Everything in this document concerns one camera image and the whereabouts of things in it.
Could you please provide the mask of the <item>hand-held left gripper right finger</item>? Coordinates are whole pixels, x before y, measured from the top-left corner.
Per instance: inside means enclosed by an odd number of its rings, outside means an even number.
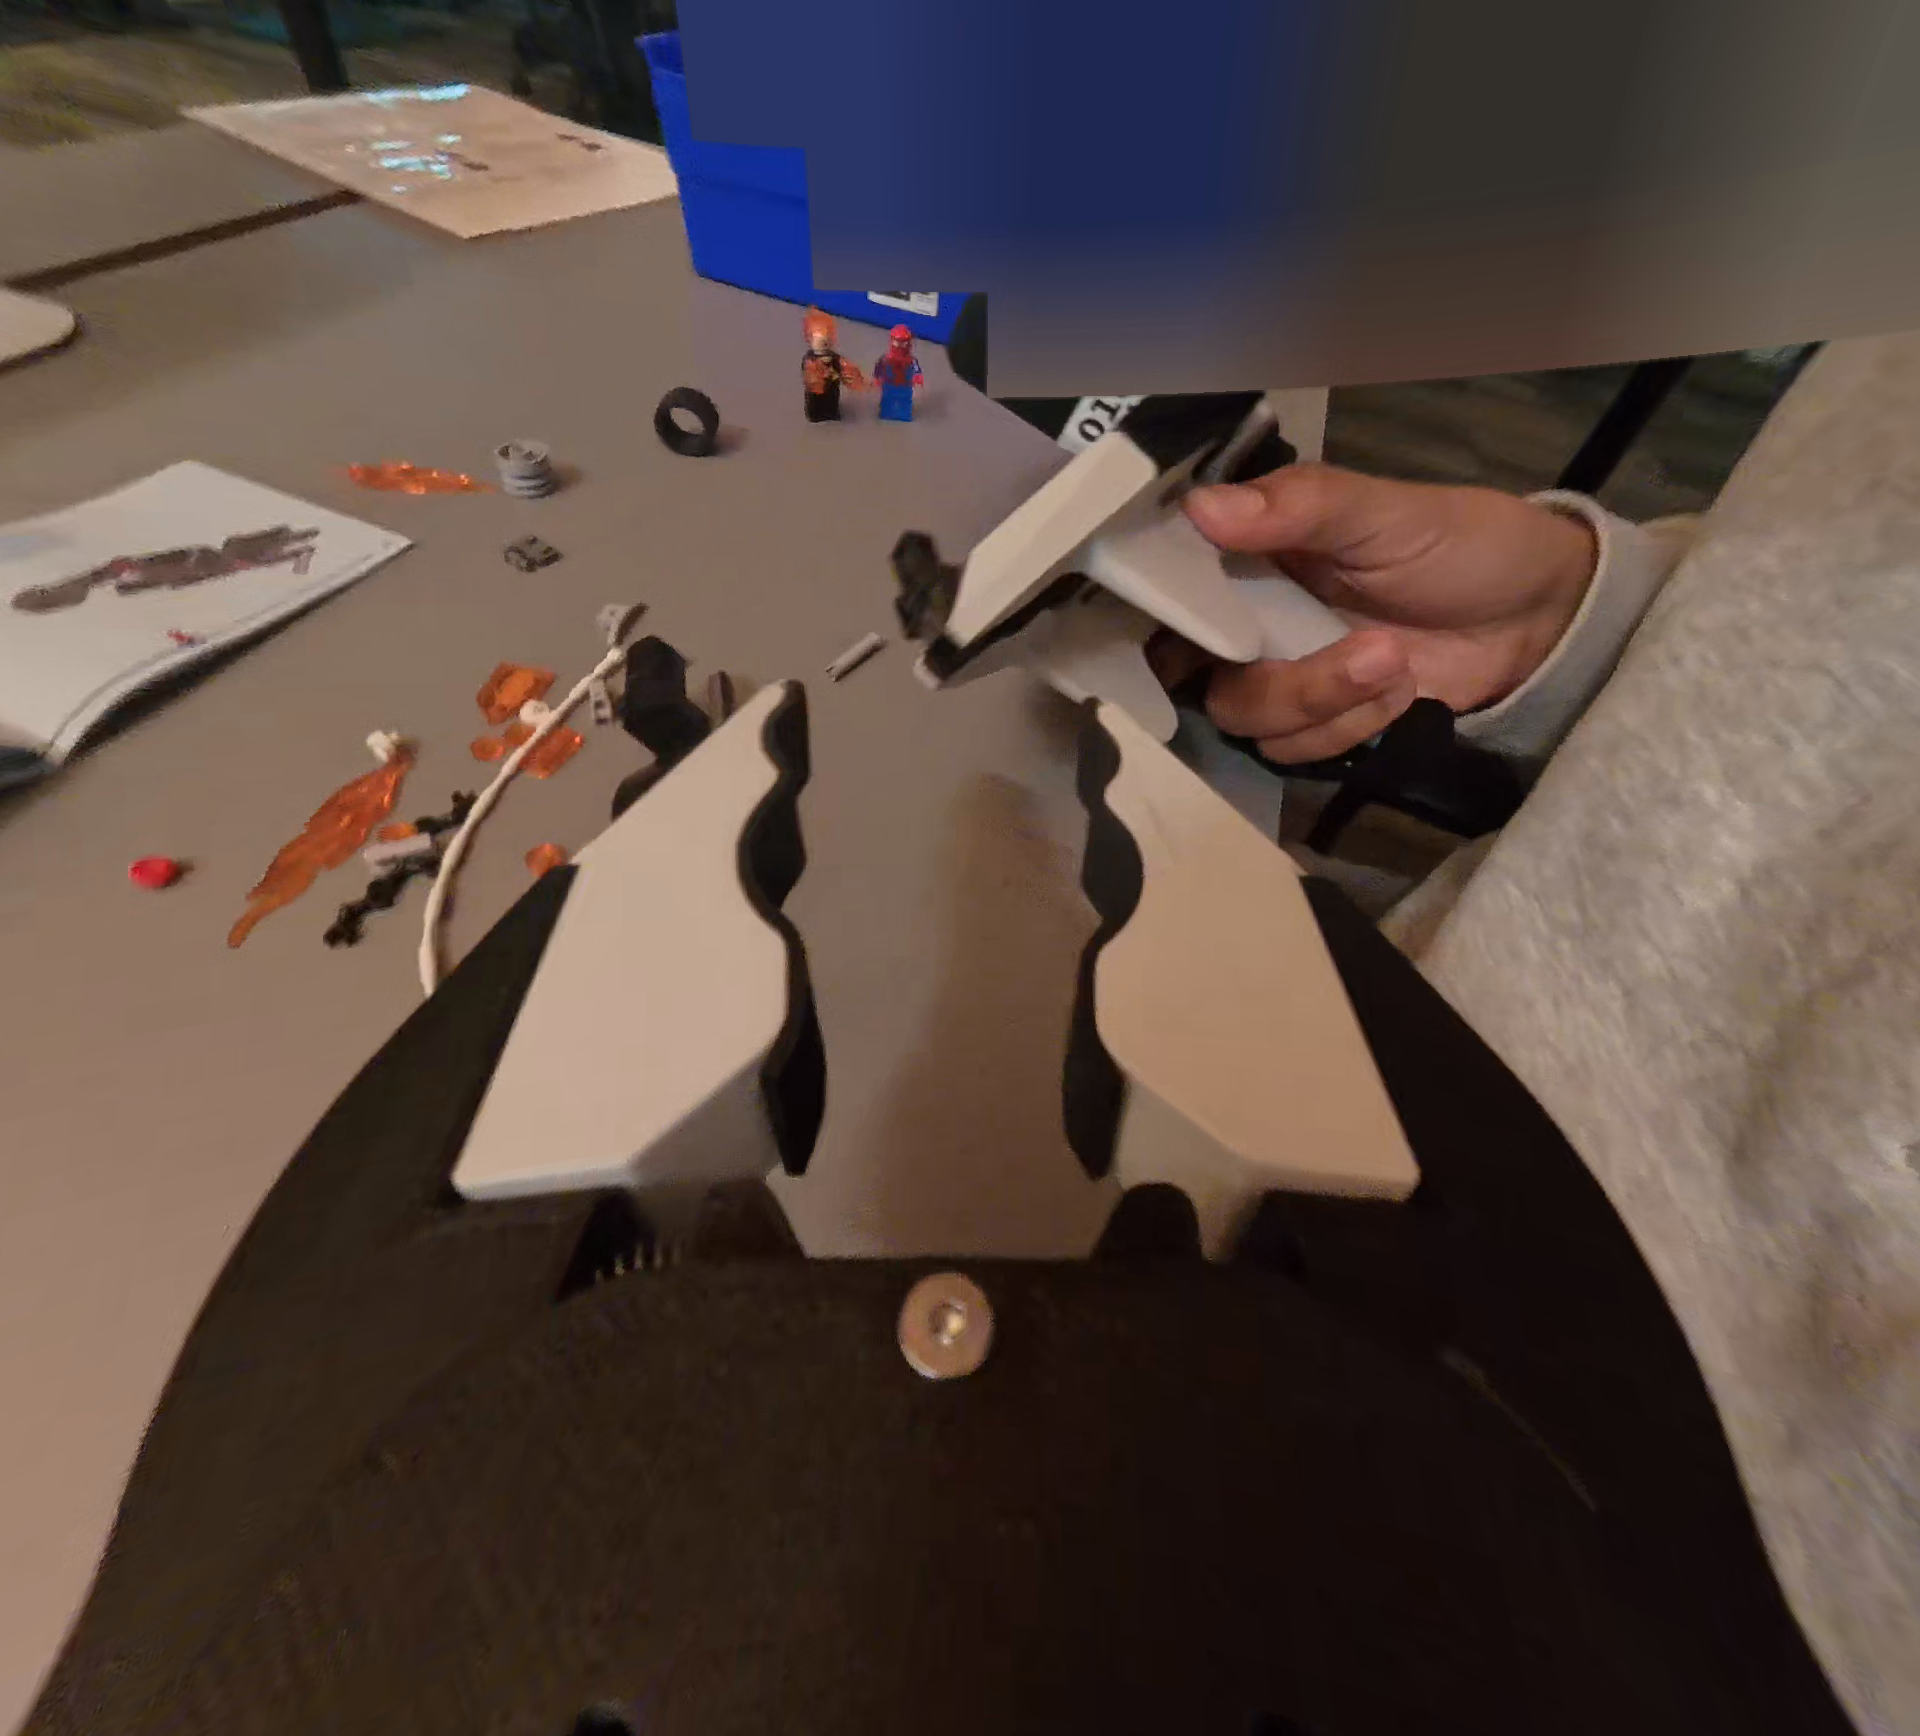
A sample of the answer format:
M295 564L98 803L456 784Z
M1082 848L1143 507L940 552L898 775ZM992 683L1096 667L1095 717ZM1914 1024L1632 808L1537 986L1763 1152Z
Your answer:
M1404 1204L1421 1165L1307 877L1110 700L1076 724L1082 892L1061 1127L1095 1182L1176 1191L1202 1260L1269 1195Z

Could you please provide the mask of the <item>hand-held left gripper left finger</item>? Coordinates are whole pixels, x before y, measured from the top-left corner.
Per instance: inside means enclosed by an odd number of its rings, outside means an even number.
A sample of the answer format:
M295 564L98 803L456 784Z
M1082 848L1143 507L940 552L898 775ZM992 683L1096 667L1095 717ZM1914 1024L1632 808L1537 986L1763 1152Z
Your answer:
M453 1159L465 1200L806 1171L826 1051L788 897L801 680L760 688L566 871L562 910Z

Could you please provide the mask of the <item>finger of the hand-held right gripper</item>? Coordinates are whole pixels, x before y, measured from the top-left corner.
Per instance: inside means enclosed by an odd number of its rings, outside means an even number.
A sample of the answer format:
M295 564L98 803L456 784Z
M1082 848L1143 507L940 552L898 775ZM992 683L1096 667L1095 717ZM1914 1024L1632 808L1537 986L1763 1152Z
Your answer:
M999 667L1038 671L1046 644L1058 641L1061 616L1072 615L1087 591L1087 578L1051 578L1033 599L967 641L961 636L956 615L944 615L919 641L915 683L940 694Z
M956 572L944 616L946 644L983 644L1066 574L1125 604L1173 621L1169 585L1148 581L1156 526L1184 494L1202 448L1169 468L1125 431L1072 453L1030 501L1008 511Z

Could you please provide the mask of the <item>dark grey lego hinge piece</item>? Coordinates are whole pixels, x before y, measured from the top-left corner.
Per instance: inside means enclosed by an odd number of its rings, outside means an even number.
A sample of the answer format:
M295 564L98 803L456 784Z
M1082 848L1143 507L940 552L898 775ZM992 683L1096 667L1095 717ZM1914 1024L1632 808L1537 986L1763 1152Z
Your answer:
M910 641L932 644L953 616L962 572L946 564L932 535L902 530L887 552L894 615Z

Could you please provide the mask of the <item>black red lego motorcycle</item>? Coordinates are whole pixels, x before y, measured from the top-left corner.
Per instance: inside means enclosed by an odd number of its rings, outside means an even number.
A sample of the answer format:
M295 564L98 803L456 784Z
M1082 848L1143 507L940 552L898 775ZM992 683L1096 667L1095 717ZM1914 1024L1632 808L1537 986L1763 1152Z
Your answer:
M608 800L608 817L620 817L640 793L674 775L743 700L743 683L710 667L688 694L688 661L666 636L636 636L625 649L616 726L640 742L645 764L628 771Z

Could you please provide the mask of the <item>person's right forearm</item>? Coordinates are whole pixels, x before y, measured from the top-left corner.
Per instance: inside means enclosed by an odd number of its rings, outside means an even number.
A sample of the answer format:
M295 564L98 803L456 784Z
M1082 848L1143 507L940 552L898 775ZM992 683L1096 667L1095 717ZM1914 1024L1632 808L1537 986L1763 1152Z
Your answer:
M1509 764L1542 766L1621 663L1632 635L1699 537L1708 514L1632 522L1589 494L1559 488L1533 492L1529 502L1589 530L1592 574L1571 625L1529 678L1501 700L1458 717L1457 732Z

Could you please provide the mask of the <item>person's right hand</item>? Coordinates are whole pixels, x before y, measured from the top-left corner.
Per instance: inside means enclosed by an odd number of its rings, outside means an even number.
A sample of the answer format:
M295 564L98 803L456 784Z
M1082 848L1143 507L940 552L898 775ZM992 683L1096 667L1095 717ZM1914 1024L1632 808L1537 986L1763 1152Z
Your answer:
M1586 519L1491 488L1331 465L1207 482L1186 519L1227 553L1269 557L1349 629L1297 661L1221 663L1207 717L1269 764L1378 740L1421 696L1468 717L1546 663L1598 574Z

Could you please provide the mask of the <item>orange transparent flat plate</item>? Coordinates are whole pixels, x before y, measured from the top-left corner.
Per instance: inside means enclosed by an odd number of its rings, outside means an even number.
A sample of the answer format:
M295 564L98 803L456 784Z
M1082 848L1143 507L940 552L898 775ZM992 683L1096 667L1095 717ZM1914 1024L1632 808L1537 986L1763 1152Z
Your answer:
M536 724L525 721L510 721L510 724L501 724L476 740L466 740L466 755L470 764L491 764L491 766L504 766L515 758L515 751L523 742L529 742L536 737ZM554 724L523 758L520 758L520 775L529 775L529 780L552 780L560 766L566 766L578 751L583 751L584 737L570 724Z

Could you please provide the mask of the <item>large orange flame piece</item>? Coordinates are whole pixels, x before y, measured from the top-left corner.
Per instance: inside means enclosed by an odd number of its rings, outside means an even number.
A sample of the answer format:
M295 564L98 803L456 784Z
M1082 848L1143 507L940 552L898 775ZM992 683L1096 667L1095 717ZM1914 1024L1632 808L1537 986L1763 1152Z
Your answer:
M360 848L360 842L371 842L371 834L397 812L397 793L411 764L417 742L406 737L406 755L397 764L371 764L309 812L309 817L276 848L259 881L247 889L243 910L226 928L226 951L236 951L259 922L287 910L326 871L343 864Z

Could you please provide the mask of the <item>black metal table leg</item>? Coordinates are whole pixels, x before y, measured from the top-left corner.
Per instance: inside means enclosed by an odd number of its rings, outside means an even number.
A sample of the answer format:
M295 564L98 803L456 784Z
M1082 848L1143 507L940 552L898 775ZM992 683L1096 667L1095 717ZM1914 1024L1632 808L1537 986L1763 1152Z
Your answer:
M1598 426L1582 435L1582 444L1560 465L1552 488L1598 494L1615 474L1615 468L1624 465L1639 431L1652 426L1652 417L1683 385L1690 364L1694 358L1632 360L1621 379L1621 391L1601 408Z

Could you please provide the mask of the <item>blue plastic bin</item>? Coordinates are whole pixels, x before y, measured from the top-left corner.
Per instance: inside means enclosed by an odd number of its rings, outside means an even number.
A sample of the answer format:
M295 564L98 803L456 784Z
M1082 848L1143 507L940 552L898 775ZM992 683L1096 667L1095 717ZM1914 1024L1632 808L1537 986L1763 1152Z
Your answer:
M806 156L777 146L705 141L688 116L678 32L636 40L666 156L678 174L692 266L726 286L818 308L840 324L910 325L946 341L962 320L956 291L832 291L811 278Z

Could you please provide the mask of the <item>open instruction booklet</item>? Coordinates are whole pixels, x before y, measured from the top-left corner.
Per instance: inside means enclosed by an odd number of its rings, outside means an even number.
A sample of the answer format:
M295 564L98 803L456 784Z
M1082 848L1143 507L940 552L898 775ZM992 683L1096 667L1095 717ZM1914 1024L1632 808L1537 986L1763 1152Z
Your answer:
M177 459L2 522L2 793L119 708L409 552L376 522Z

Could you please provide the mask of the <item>printed paper sheet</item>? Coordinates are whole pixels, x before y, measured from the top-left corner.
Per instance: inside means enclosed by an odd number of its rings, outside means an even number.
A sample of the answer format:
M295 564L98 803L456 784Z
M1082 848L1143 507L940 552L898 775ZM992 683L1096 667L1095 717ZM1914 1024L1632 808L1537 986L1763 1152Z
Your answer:
M678 196L662 146L466 83L222 101L186 116L456 238Z

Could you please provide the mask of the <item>white rounded stand base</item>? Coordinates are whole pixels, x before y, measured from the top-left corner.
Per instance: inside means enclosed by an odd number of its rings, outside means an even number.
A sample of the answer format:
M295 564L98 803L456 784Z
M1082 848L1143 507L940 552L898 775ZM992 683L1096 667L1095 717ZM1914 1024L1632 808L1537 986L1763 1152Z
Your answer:
M2 331L0 364L9 375L24 360L35 360L35 358L45 358L45 355L57 355L62 346L70 346L77 338L81 324L65 304L2 282L0 286L0 331Z

